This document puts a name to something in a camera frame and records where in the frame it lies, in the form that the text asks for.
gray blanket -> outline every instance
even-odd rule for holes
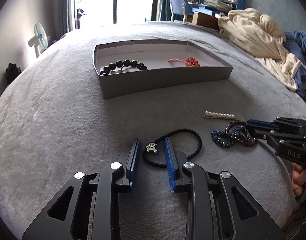
[[[93,69],[97,44],[131,39],[181,39],[234,66],[229,80],[134,93],[104,100]],[[282,226],[295,207],[289,163],[263,141],[222,149],[210,136],[229,121],[204,119],[206,110],[242,120],[305,118],[305,103],[251,56],[210,30],[170,22],[77,30],[45,51],[0,98],[0,216],[18,237],[77,171],[88,174],[172,130],[191,128],[203,147],[193,159],[205,170],[231,171]],[[197,147],[188,134],[175,149]],[[157,159],[163,160],[163,147]],[[122,239],[184,239],[186,195],[171,192],[167,171],[143,162],[137,187],[120,195]]]

blue bedding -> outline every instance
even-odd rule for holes
[[[283,44],[284,48],[293,53],[302,62],[302,65],[298,68],[294,79],[297,84],[296,92],[301,97],[304,97],[301,75],[306,75],[306,32],[285,32],[285,36],[286,43]]]

human hand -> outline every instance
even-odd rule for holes
[[[306,182],[306,170],[302,166],[293,163],[292,171],[292,184],[293,192],[295,195],[299,196],[303,192],[302,185]]]

chair leg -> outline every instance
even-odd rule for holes
[[[172,9],[172,3],[170,3],[170,8],[171,8],[171,22],[174,22],[174,13],[173,13],[173,9]]]
[[[185,11],[185,4],[182,3],[182,11],[183,11],[183,23],[186,21],[186,11]]]

blue chair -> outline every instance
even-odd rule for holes
[[[187,0],[170,0],[170,8],[171,8],[171,21],[172,22],[181,22],[174,20],[174,14],[183,15],[182,23],[192,24],[190,22],[186,22],[186,16],[191,12],[191,7]]]

